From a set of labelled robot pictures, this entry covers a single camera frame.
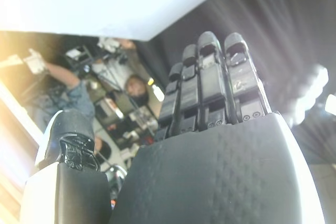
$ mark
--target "dark ceiling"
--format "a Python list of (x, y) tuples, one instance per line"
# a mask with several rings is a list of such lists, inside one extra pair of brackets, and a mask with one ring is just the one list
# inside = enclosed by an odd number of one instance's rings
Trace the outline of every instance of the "dark ceiling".
[[(327, 67), (329, 82), (304, 122), (292, 131), (310, 163), (336, 162), (336, 116), (324, 112), (330, 93), (336, 92), (336, 1), (335, 0), (207, 0), (148, 42), (137, 41), (140, 57), (162, 87), (182, 51), (207, 30), (220, 41), (232, 33), (243, 35), (255, 65), (266, 81), (273, 110), (280, 112), (295, 94), (298, 73), (319, 63)], [(39, 50), (55, 59), (78, 44), (95, 44), (94, 38), (35, 33), (2, 33), (2, 56)]]

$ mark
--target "person's arm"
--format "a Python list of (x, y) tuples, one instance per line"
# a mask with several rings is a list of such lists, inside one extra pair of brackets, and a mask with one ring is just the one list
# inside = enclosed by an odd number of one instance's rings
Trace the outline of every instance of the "person's arm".
[(68, 69), (48, 62), (46, 62), (45, 64), (50, 72), (50, 75), (66, 85), (68, 89), (71, 90), (78, 86), (80, 82), (79, 78)]

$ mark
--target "black hair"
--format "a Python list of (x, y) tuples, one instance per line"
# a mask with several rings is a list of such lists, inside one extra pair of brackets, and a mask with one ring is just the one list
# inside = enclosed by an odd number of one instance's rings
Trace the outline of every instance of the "black hair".
[[(109, 146), (109, 144), (103, 140), (101, 140), (101, 149), (99, 151), (99, 153), (105, 158), (105, 159), (109, 159), (112, 153), (111, 147)], [(99, 164), (102, 164), (105, 162), (105, 160), (99, 155), (96, 154), (96, 158), (99, 162)]]
[(143, 85), (145, 86), (145, 92), (143, 94), (137, 95), (137, 96), (131, 96), (131, 98), (134, 100), (134, 102), (136, 102), (137, 106), (139, 106), (139, 107), (144, 106), (149, 101), (148, 90), (146, 88), (146, 82), (140, 76), (138, 76), (137, 74), (132, 74), (128, 78), (128, 80), (125, 84), (125, 87), (127, 87), (129, 80), (131, 80), (132, 78), (136, 78), (136, 79), (140, 80), (143, 83)]

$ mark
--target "man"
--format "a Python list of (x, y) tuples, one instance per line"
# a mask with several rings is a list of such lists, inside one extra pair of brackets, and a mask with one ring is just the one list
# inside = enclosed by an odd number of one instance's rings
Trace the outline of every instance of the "man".
[(63, 83), (66, 90), (60, 97), (40, 95), (26, 107), (29, 116), (36, 125), (44, 132), (55, 113), (65, 109), (77, 109), (92, 123), (94, 106), (85, 84), (75, 74), (61, 66), (48, 62), (44, 62), (44, 64), (49, 74)]
[(100, 38), (98, 45), (112, 54), (121, 49), (128, 60), (111, 58), (106, 63), (98, 60), (92, 64), (93, 71), (114, 90), (125, 91), (138, 106), (146, 105), (149, 95), (143, 78), (147, 79), (148, 74), (139, 62), (135, 44), (126, 39)]

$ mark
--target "robotic hand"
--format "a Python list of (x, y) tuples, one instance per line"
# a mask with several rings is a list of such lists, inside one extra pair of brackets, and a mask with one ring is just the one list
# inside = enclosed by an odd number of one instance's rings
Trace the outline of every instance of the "robotic hand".
[(139, 149), (112, 215), (90, 125), (56, 115), (22, 223), (324, 223), (308, 165), (271, 112), (246, 42), (231, 34), (224, 48), (210, 32), (185, 48), (156, 143)]

